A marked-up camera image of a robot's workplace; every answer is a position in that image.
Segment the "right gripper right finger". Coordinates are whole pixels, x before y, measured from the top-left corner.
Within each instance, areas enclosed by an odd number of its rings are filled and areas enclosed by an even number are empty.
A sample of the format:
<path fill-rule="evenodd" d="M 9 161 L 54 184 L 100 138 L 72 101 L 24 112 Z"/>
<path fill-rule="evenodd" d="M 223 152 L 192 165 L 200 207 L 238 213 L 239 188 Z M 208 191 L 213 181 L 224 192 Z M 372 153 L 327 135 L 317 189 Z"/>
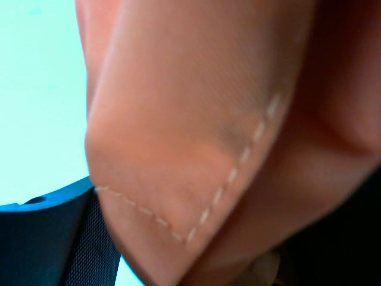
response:
<path fill-rule="evenodd" d="M 380 285 L 380 170 L 283 246 L 285 285 Z"/>

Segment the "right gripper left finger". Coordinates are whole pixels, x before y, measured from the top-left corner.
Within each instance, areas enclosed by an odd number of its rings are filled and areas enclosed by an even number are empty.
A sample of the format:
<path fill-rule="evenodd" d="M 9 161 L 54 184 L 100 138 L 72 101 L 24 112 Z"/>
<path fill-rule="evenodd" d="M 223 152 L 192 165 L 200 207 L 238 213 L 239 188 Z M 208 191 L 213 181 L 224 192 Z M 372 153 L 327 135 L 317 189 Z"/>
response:
<path fill-rule="evenodd" d="M 120 253 L 89 178 L 1 206 L 1 285 L 114 285 Z"/>

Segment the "orange shorts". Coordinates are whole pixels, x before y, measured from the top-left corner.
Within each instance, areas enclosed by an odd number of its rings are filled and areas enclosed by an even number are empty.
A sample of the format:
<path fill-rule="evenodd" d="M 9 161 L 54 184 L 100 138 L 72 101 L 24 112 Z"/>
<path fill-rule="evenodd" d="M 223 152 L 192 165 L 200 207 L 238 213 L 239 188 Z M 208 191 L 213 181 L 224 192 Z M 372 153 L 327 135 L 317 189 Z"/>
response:
<path fill-rule="evenodd" d="M 379 1 L 77 1 L 86 159 L 146 285 L 227 285 L 380 165 Z"/>

